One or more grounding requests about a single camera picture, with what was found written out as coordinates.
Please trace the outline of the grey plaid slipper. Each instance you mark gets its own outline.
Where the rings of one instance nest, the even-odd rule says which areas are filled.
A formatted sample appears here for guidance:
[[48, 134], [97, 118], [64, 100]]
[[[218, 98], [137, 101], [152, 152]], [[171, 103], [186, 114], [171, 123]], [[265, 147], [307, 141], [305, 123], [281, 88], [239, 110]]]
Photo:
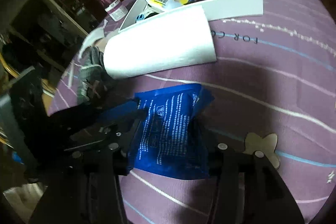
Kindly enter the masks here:
[[115, 80], [104, 67], [103, 57], [104, 53], [97, 47], [89, 48], [84, 65], [79, 70], [77, 104], [98, 104], [115, 86]]

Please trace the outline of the blue plastic package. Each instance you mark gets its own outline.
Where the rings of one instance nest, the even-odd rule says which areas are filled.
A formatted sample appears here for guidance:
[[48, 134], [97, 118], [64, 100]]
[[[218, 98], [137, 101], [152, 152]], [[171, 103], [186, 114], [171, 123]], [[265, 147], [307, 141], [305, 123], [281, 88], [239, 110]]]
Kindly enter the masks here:
[[201, 84], [185, 84], [136, 93], [146, 119], [139, 125], [128, 157], [134, 168], [179, 180], [209, 177], [201, 131], [190, 125], [213, 101]]

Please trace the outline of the white paper towel roll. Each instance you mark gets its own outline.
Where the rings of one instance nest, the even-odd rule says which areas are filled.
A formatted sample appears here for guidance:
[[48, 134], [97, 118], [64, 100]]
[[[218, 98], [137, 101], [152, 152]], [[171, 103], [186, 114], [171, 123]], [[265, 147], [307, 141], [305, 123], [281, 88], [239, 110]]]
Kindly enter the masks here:
[[135, 24], [108, 40], [103, 59], [113, 79], [216, 60], [210, 26], [201, 6], [165, 12]]

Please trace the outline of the white plush dog toy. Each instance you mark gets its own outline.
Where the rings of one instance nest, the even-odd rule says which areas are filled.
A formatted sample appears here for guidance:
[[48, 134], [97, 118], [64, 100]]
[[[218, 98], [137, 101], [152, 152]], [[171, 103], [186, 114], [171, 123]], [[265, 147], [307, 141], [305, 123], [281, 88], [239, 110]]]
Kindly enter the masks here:
[[156, 9], [151, 7], [151, 5], [146, 5], [144, 10], [136, 16], [135, 23], [143, 21], [143, 20], [145, 20], [147, 18], [150, 18], [152, 16], [158, 15], [159, 13], [160, 13], [160, 11], [157, 11]]

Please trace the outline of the purple striped tablecloth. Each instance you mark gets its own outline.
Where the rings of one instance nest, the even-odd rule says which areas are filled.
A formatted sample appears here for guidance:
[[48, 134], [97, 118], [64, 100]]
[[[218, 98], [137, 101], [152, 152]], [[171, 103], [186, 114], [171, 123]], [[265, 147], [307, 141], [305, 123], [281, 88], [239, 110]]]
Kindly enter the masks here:
[[305, 223], [335, 223], [335, 22], [320, 0], [263, 0], [262, 16], [210, 22], [217, 61], [119, 83], [116, 96], [199, 83], [208, 129], [241, 151], [278, 136], [279, 174]]

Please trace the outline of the purple spray bottle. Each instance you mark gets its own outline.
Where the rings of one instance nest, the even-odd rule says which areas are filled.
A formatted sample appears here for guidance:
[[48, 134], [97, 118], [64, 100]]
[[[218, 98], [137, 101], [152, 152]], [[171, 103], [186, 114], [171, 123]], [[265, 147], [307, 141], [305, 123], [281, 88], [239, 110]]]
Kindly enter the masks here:
[[105, 12], [115, 21], [118, 22], [126, 17], [128, 10], [120, 0], [96, 0]]

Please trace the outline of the white shallow cardboard box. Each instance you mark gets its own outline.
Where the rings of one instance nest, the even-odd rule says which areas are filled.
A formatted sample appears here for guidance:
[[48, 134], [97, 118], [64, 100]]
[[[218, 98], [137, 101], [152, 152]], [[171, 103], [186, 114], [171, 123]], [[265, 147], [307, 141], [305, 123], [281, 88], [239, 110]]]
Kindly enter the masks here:
[[[119, 31], [124, 32], [132, 27], [134, 27], [135, 18], [140, 14], [149, 0], [136, 0], [126, 18], [124, 19]], [[245, 16], [257, 16], [264, 14], [263, 0], [205, 0], [192, 4], [185, 4], [182, 7], [185, 8], [187, 5], [200, 5], [202, 6], [206, 18], [209, 21], [225, 19], [225, 18], [237, 18]]]

